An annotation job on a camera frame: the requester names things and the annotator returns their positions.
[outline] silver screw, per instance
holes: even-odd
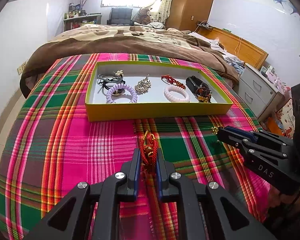
[[[82,182],[79,182],[77,186],[78,186],[78,188],[83,189],[88,186],[88,183],[86,183],[85,181],[82,181]]]
[[[126,174],[124,174],[123,172],[117,172],[117,173],[115,174],[115,177],[116,177],[117,179],[123,179],[125,176],[126,176]]]
[[[179,172],[171,173],[171,178],[173,178],[173,179],[180,179],[181,178],[181,174]]]
[[[216,188],[219,187],[219,184],[216,183],[216,182],[214,182],[214,181],[212,181],[212,182],[209,183],[209,187],[212,188],[212,189],[216,189]]]

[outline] wooden headboard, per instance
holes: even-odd
[[[216,27],[212,27],[211,30],[208,30],[204,27],[199,27],[198,34],[210,39],[214,40],[219,38],[219,41],[225,46],[226,51],[235,55],[238,54],[238,58],[244,61],[245,63],[250,64],[254,68],[260,70],[263,62],[268,57],[268,53],[266,53],[263,49],[253,45],[249,41],[246,41],[239,36],[236,36],[230,32],[218,29]]]

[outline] stuffed animal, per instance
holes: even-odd
[[[136,22],[147,25],[151,22],[150,16],[148,15],[149,9],[147,8],[141,8],[138,12],[138,16],[136,18]]]

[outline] wooden wardrobe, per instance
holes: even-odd
[[[212,3],[213,0],[172,0],[166,28],[194,31],[197,21],[208,20]]]

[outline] white nightstand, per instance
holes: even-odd
[[[245,69],[240,76],[238,95],[250,107],[259,122],[275,111],[277,104],[284,98],[283,94],[260,71],[249,64],[245,64]]]

